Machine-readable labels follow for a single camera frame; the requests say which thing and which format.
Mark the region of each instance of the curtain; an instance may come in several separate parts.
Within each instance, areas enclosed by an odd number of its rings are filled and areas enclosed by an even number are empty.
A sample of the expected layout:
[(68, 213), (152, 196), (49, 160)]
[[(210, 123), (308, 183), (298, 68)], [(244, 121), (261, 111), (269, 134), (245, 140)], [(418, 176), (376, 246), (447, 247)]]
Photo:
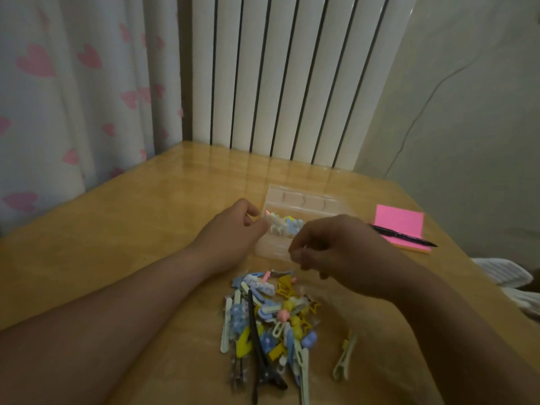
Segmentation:
[(177, 0), (0, 0), (0, 233), (182, 140)]

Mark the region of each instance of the plastic organizer case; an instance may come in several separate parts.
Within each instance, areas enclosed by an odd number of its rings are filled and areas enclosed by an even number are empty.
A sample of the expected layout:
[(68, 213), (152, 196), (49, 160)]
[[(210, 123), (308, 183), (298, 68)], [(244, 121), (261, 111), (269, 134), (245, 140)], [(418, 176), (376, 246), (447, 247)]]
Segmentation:
[[(280, 217), (291, 216), (304, 222), (338, 214), (353, 214), (347, 203), (327, 194), (316, 194), (271, 184), (266, 192), (262, 213), (269, 211)], [(280, 237), (268, 231), (255, 245), (255, 254), (290, 261), (292, 238)]]

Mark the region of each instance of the sticky note pad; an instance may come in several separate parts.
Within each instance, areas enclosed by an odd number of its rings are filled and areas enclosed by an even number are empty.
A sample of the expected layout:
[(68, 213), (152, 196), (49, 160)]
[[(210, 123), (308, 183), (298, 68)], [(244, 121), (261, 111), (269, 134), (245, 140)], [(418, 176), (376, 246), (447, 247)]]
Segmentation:
[[(424, 214), (419, 211), (399, 209), (397, 207), (378, 204), (377, 211), (375, 213), (375, 221), (373, 224), (376, 226), (386, 227), (387, 229), (392, 229), (394, 231), (399, 231), (400, 233), (407, 234), (409, 236), (422, 238)], [(422, 253), (431, 252), (431, 248), (428, 246), (418, 245), (400, 238), (388, 236), (383, 237), (397, 247), (413, 251), (420, 251)]]

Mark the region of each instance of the left hand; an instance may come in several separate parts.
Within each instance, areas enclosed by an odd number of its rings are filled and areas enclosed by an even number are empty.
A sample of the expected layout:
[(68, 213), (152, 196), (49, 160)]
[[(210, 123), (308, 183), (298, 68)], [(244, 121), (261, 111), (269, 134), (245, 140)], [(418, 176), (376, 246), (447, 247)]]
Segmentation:
[(187, 249), (200, 259), (208, 275), (236, 267), (268, 231), (265, 219), (249, 217), (259, 214), (253, 204), (240, 199), (208, 222)]

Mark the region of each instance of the forearm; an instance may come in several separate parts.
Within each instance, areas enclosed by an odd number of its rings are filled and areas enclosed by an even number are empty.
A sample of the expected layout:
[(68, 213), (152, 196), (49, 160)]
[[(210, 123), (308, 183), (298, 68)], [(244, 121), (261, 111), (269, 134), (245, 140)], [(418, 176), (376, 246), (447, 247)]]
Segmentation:
[(446, 404), (529, 404), (538, 374), (450, 286), (416, 266), (394, 303), (411, 325)]
[(101, 403), (205, 279), (181, 251), (0, 332), (0, 402)]

